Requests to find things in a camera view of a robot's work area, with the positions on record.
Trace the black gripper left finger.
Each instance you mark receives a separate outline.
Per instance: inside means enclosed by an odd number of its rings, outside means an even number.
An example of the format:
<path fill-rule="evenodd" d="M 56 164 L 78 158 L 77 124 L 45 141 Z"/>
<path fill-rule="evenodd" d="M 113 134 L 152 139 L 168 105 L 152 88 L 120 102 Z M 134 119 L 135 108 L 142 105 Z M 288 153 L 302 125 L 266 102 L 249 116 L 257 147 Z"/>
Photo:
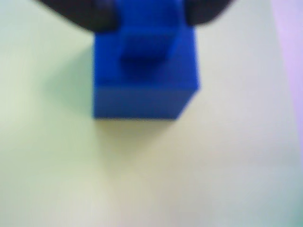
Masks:
<path fill-rule="evenodd" d="M 91 32 L 106 33 L 118 28 L 114 0 L 39 0 L 38 3 Z"/>

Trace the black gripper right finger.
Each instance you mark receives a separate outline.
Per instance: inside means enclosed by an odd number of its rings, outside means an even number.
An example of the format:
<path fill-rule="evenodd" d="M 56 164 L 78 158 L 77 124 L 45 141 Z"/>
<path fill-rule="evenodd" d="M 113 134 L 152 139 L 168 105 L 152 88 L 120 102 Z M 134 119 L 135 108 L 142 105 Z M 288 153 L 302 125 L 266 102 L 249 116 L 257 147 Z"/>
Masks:
<path fill-rule="evenodd" d="M 184 11 L 189 26 L 204 25 L 216 20 L 233 0 L 185 0 Z"/>

